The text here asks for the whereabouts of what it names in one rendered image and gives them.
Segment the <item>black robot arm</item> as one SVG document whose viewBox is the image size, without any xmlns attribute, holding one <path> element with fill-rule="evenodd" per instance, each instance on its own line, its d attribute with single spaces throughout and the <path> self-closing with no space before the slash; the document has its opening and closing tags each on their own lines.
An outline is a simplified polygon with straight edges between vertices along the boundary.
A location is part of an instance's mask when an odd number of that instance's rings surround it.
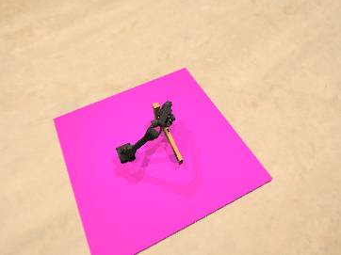
<svg viewBox="0 0 341 255">
<path fill-rule="evenodd" d="M 138 142 L 136 142 L 134 145 L 130 144 L 128 147 L 122 148 L 120 154 L 122 157 L 126 158 L 128 161 L 132 159 L 137 150 L 142 147 L 145 143 L 148 141 L 153 141 L 157 139 L 161 133 L 163 127 L 170 127 L 172 125 L 172 120 L 169 120 L 168 115 L 172 113 L 172 102 L 166 101 L 164 104 L 162 104 L 162 107 L 158 110 L 157 115 L 159 115 L 159 120 L 151 124 L 150 127 L 146 130 L 145 136 L 142 137 Z M 158 133 L 157 130 L 152 127 L 153 125 L 158 124 L 160 126 L 160 132 Z"/>
</svg>

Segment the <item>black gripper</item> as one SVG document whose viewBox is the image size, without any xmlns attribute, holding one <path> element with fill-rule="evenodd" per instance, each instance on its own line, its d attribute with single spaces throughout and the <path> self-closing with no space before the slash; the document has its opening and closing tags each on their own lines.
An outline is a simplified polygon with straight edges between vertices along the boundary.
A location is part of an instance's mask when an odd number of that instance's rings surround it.
<svg viewBox="0 0 341 255">
<path fill-rule="evenodd" d="M 175 116 L 171 113 L 170 115 L 168 115 L 168 118 L 170 119 L 170 120 L 172 120 L 172 121 L 174 121 L 175 120 Z M 157 122 L 157 120 L 151 120 L 151 124 L 154 124 L 154 123 L 156 123 Z M 157 127 L 157 126 L 159 126 L 158 124 L 155 124 L 155 125 L 153 125 L 153 127 L 155 128 L 155 127 Z"/>
</svg>

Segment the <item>orange wooden bar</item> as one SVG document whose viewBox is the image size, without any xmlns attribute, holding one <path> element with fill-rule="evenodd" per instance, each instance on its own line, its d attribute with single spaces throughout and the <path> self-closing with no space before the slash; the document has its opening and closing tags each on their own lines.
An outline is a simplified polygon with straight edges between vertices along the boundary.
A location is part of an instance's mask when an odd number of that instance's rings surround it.
<svg viewBox="0 0 341 255">
<path fill-rule="evenodd" d="M 179 152 L 179 150 L 178 150 L 178 148 L 177 148 L 177 146 L 176 146 L 176 144 L 175 144 L 175 142 L 171 136 L 171 133 L 170 133 L 168 127 L 166 127 L 166 128 L 163 127 L 163 131 L 164 131 L 164 133 L 165 133 L 165 135 L 166 135 L 166 137 L 170 143 L 170 146 L 171 146 L 171 148 L 175 154 L 175 157 L 176 157 L 179 165 L 183 164 L 183 158 L 182 158 L 182 156 L 181 156 L 181 154 L 180 154 L 180 152 Z"/>
</svg>

